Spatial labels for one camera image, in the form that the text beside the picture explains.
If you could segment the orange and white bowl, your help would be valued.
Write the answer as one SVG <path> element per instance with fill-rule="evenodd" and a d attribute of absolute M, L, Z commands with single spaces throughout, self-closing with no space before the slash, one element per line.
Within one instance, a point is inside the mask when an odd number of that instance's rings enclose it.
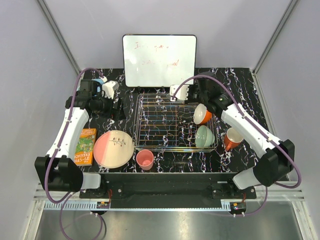
<path fill-rule="evenodd" d="M 204 125 L 210 121 L 212 118 L 212 113 L 207 110 L 207 107 L 200 103 L 194 110 L 193 122 L 196 125 Z"/>

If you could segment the pink and cream plate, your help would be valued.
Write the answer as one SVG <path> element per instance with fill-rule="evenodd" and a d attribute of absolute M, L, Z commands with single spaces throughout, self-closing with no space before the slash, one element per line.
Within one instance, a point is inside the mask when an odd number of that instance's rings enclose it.
<path fill-rule="evenodd" d="M 93 157 L 98 165 L 116 169 L 125 165 L 134 153 L 132 137 L 120 130 L 111 130 L 101 135 L 95 142 Z"/>

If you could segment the green ceramic bowl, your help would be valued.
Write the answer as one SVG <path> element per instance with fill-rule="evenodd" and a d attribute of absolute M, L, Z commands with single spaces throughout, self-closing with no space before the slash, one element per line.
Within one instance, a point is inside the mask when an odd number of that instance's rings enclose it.
<path fill-rule="evenodd" d="M 208 148 L 215 141 L 213 132 L 205 125 L 201 125 L 195 134 L 195 146 L 197 148 Z"/>

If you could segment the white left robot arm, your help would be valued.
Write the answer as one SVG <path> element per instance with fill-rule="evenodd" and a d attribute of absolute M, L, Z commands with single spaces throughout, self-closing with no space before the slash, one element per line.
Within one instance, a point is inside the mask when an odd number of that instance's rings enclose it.
<path fill-rule="evenodd" d="M 65 102 L 65 112 L 57 137 L 45 156 L 38 156 L 34 166 L 43 189 L 47 192 L 78 192 L 90 189 L 97 198 L 108 193 L 108 186 L 98 173 L 84 173 L 75 163 L 76 147 L 81 132 L 91 115 L 107 119 L 125 118 L 123 101 L 114 104 L 119 88 L 116 81 L 81 80 Z"/>

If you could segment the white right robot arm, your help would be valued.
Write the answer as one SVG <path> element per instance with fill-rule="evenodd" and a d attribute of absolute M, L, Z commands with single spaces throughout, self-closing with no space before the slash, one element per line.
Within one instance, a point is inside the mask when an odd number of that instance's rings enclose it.
<path fill-rule="evenodd" d="M 228 195 L 239 198 L 245 189 L 263 185 L 269 187 L 296 171 L 297 188 L 301 182 L 301 172 L 294 162 L 295 145 L 289 139 L 282 141 L 255 121 L 235 100 L 231 92 L 210 72 L 193 76 L 195 83 L 190 85 L 185 80 L 181 87 L 186 90 L 180 97 L 185 103 L 198 103 L 206 111 L 231 126 L 232 131 L 246 141 L 256 153 L 258 163 L 237 173 L 227 185 Z"/>

